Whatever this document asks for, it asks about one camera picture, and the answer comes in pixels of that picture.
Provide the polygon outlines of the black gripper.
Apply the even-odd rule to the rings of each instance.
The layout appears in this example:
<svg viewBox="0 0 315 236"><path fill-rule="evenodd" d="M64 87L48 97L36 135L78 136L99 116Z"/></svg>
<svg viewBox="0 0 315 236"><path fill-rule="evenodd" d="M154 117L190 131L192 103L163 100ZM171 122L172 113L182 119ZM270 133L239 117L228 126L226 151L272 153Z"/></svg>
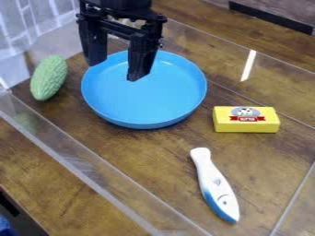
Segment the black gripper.
<svg viewBox="0 0 315 236"><path fill-rule="evenodd" d="M111 16L116 19L146 21L140 30L131 37L127 74L130 81L136 81L150 73L160 47L167 17L155 12L151 5L152 0L79 0L79 35L90 66L98 65L107 59L107 33L96 21L84 19Z"/></svg>

